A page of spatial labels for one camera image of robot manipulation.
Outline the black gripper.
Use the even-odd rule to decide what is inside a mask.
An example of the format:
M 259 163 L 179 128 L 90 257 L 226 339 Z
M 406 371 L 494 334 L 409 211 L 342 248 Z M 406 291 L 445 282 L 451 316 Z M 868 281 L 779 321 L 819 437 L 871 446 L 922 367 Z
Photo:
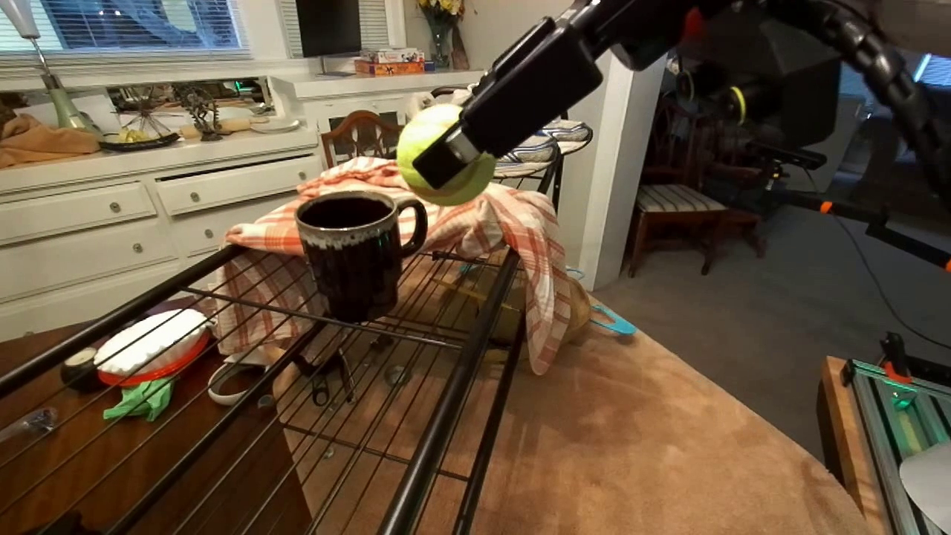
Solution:
M 413 171 L 445 191 L 477 154 L 507 154 L 601 86 L 598 53 L 587 15 L 543 19 L 483 71 L 457 128 L 422 142 Z

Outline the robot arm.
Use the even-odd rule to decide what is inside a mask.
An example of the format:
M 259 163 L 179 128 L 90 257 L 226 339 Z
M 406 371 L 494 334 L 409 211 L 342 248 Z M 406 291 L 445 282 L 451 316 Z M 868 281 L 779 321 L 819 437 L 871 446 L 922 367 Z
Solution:
M 795 92 L 791 77 L 800 71 L 849 65 L 892 114 L 931 191 L 951 202 L 947 126 L 899 59 L 899 49 L 947 50 L 947 0 L 742 0 L 737 12 L 731 4 L 575 0 L 525 31 L 445 126 L 406 126 L 397 142 L 405 180 L 436 205 L 467 202 L 486 184 L 482 163 L 601 86 L 598 59 L 607 50 L 642 71 L 690 49 L 767 92 Z

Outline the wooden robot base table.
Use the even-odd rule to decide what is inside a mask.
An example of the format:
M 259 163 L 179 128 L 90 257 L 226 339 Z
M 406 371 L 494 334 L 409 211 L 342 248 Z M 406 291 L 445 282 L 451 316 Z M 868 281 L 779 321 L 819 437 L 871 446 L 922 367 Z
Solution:
M 951 441 L 951 392 L 882 367 L 827 356 L 818 388 L 824 460 L 873 535 L 947 535 L 904 492 L 899 465 Z

